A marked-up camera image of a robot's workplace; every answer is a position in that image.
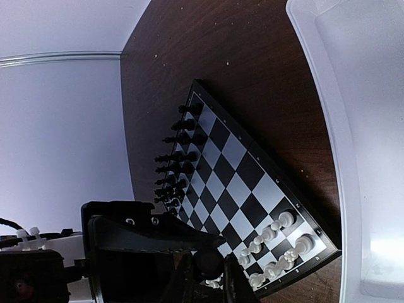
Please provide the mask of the black chess bishop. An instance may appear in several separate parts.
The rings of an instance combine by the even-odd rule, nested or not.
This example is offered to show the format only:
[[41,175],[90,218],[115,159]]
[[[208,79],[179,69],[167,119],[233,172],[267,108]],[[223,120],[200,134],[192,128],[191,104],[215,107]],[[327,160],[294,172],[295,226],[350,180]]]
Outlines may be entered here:
[[194,136],[190,137],[187,133],[179,133],[176,137],[166,137],[162,141],[164,143],[178,143],[181,145],[202,145],[206,142],[206,137],[202,134],[195,134]]

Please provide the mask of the black chess pawn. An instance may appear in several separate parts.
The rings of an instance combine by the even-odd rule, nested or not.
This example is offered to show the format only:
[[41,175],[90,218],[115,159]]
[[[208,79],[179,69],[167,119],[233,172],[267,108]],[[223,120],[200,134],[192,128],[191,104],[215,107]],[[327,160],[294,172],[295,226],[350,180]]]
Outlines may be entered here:
[[184,196],[185,193],[182,189],[174,189],[172,187],[165,187],[163,189],[154,190],[156,196],[166,196],[166,197],[180,197]]
[[218,249],[202,249],[193,254],[193,275],[196,281],[214,280],[224,271],[224,258]]

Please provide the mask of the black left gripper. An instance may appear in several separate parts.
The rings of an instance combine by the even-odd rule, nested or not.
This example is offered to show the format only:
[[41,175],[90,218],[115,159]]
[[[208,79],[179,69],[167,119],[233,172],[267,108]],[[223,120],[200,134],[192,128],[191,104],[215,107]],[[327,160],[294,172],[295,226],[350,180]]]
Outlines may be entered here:
[[226,240],[170,213],[152,215],[153,209],[140,201],[91,201],[81,207],[86,268],[96,302],[193,302],[193,255],[184,254],[174,271],[173,257],[162,253],[216,249]]

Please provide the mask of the black white chessboard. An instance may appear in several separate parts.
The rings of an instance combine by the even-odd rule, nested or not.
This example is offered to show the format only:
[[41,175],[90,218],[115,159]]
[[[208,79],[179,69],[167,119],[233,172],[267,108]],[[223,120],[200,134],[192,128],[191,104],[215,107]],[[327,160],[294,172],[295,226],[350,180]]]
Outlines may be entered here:
[[[278,230],[294,223],[294,217],[288,210],[299,213],[316,231],[326,246],[325,252],[320,254],[317,265],[312,265],[301,278],[271,290],[261,290],[256,294],[260,298],[299,281],[339,257],[342,253],[340,241],[330,232],[318,211],[199,80],[193,81],[185,105],[195,103],[203,104],[202,113],[194,116],[187,112],[181,114],[179,119],[194,119],[195,129],[176,131],[176,134],[187,133],[190,137],[202,134],[206,142],[202,145],[173,145],[172,153],[196,152],[198,158],[191,162],[195,167],[192,174],[166,172],[159,178],[175,175],[177,179],[187,182],[184,188],[173,187],[182,189],[185,195],[167,197],[180,201],[178,207],[168,208],[184,223],[210,234],[223,236],[222,232],[228,224],[245,227],[245,232],[235,232],[242,240],[268,215],[273,220],[276,214],[279,215],[279,221],[271,226],[272,230]],[[159,187],[172,186],[164,184]]]

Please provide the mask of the white plastic divided tray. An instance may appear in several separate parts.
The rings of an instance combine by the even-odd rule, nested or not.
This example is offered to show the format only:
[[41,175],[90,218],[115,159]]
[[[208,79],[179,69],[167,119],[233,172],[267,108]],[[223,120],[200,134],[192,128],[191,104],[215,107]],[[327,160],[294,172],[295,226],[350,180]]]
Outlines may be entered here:
[[403,2],[288,1],[329,134],[341,302],[403,301]]

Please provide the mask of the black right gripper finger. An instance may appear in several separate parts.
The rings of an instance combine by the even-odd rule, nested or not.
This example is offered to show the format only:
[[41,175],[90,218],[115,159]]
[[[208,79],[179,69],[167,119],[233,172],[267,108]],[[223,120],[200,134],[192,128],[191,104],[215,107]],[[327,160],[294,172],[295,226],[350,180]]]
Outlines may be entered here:
[[234,254],[229,254],[224,259],[223,302],[259,302]]

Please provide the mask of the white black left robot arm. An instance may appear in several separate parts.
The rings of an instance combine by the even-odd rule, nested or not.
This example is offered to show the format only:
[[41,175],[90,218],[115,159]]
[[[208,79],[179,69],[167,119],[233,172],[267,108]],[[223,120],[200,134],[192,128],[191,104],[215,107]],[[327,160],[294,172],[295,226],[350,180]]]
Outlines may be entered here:
[[85,256],[64,266],[54,249],[1,254],[2,302],[67,302],[68,283],[87,277],[96,302],[158,302],[174,274],[174,253],[201,256],[224,238],[137,201],[82,206]]

